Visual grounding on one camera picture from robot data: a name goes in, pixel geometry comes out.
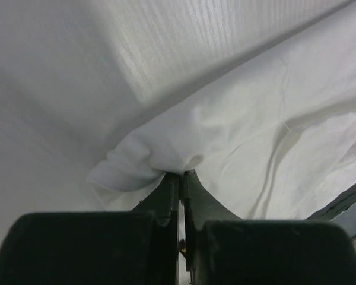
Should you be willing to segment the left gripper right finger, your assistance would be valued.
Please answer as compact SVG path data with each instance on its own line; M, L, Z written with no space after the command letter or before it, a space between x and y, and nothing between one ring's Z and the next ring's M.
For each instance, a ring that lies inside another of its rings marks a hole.
M321 220L245 220L182 177L186 269L192 284L356 284L347 233Z

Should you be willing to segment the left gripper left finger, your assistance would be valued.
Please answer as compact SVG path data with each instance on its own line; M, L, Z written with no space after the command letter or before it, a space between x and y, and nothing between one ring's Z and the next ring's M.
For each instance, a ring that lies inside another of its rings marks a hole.
M177 284L180 178L123 212L31 213L0 247L0 284Z

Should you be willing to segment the white t shirt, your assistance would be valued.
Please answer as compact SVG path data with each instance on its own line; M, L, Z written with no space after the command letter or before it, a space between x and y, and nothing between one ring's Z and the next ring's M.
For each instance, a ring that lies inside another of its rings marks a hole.
M128 134L88 175L110 193L195 169L242 218L302 219L356 183L356 30L289 42Z

